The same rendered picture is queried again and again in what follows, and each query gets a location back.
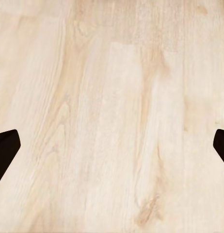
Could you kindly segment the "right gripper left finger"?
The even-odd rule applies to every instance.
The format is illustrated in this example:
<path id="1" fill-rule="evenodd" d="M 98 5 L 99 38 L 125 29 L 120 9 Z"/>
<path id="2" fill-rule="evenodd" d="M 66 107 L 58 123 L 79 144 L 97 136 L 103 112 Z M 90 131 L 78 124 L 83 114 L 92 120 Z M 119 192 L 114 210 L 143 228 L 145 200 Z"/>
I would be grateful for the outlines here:
<path id="1" fill-rule="evenodd" d="M 21 142 L 16 129 L 0 133 L 0 180 L 20 148 Z"/>

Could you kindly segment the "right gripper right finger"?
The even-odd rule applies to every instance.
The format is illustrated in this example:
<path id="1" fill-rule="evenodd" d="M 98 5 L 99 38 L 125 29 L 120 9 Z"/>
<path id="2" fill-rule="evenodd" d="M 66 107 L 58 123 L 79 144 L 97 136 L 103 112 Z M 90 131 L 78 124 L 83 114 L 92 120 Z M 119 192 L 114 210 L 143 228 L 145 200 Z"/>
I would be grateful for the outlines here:
<path id="1" fill-rule="evenodd" d="M 213 147 L 224 162 L 224 130 L 217 129 L 213 140 Z"/>

